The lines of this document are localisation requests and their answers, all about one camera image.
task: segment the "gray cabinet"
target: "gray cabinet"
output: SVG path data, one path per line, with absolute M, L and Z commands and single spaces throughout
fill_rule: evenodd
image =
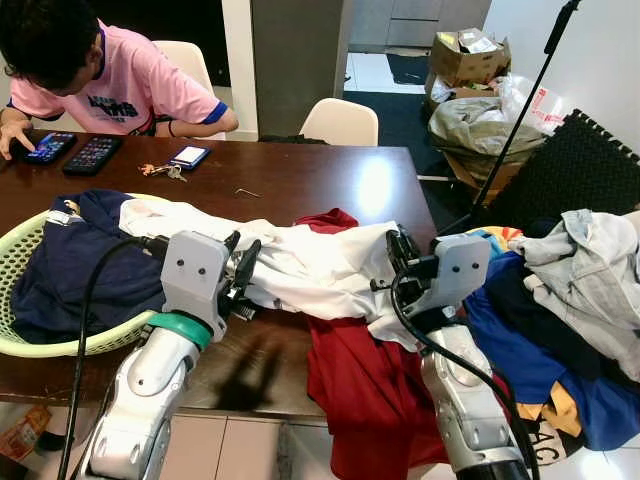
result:
M 355 0 L 351 51 L 430 47 L 436 32 L 482 28 L 491 0 Z

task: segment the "white plastic bag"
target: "white plastic bag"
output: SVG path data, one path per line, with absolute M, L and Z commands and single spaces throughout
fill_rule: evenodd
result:
M 496 78 L 494 82 L 498 87 L 502 101 L 502 113 L 504 113 L 506 121 L 515 123 L 533 88 L 533 82 L 528 78 L 513 74 Z M 522 123 L 534 127 L 546 135 L 553 135 L 555 128 L 562 125 L 563 118 L 571 113 L 571 110 L 562 97 L 539 86 Z

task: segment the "keys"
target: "keys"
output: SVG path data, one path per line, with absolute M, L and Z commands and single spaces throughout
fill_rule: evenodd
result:
M 150 163 L 145 163 L 144 165 L 139 165 L 138 170 L 145 177 L 154 177 L 156 175 L 166 173 L 169 178 L 176 178 L 183 182 L 187 181 L 187 179 L 182 176 L 182 169 L 179 165 L 162 165 L 160 167 L 156 167 Z

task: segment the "white tile floor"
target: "white tile floor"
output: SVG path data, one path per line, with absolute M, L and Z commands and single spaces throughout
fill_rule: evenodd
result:
M 387 56 L 381 53 L 349 53 L 345 77 L 351 77 L 344 84 L 345 91 L 424 93 L 424 85 L 394 83 Z
M 283 430 L 277 420 L 180 415 L 174 417 L 172 427 L 161 480 L 336 480 L 329 466 L 331 435 L 323 426 L 288 425 Z M 282 445 L 278 449 L 283 431 L 287 438 L 284 462 Z M 58 456 L 43 460 L 29 480 L 56 478 Z M 637 480 L 639 471 L 640 436 L 612 452 L 582 449 L 542 467 L 541 476 L 542 480 Z M 409 480 L 455 480 L 455 475 L 448 465 L 439 464 L 414 469 Z

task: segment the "white chair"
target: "white chair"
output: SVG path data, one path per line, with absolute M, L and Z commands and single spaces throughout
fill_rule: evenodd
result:
M 206 88 L 209 93 L 214 94 L 207 65 L 204 63 L 202 51 L 197 45 L 173 40 L 155 40 L 153 43 L 167 56 L 171 63 Z M 225 132 L 219 132 L 206 138 L 225 140 L 227 137 Z
M 376 147 L 378 116 L 369 107 L 324 98 L 313 106 L 300 133 L 330 145 Z

